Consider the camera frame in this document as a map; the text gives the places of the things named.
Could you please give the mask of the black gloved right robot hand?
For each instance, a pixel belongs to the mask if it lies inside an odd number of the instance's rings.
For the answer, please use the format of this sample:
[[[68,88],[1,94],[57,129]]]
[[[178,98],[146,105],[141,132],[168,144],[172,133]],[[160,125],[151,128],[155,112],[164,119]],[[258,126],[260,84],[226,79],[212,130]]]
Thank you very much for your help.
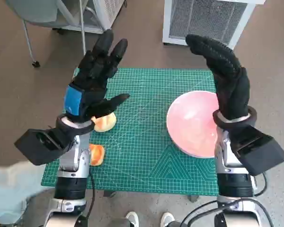
[[[250,83],[246,69],[225,44],[198,35],[187,35],[186,43],[195,55],[203,56],[214,77],[219,110],[227,120],[247,117]]]

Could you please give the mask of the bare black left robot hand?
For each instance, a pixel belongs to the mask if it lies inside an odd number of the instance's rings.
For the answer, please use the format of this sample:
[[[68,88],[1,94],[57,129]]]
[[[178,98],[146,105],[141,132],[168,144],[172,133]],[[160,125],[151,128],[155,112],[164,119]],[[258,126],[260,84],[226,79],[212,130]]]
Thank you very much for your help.
[[[78,73],[67,87],[64,98],[66,116],[73,122],[83,123],[92,117],[100,118],[114,112],[128,93],[106,99],[107,82],[118,70],[128,45],[121,39],[109,52],[114,39],[111,29],[99,36],[92,50],[88,50],[77,67]]]

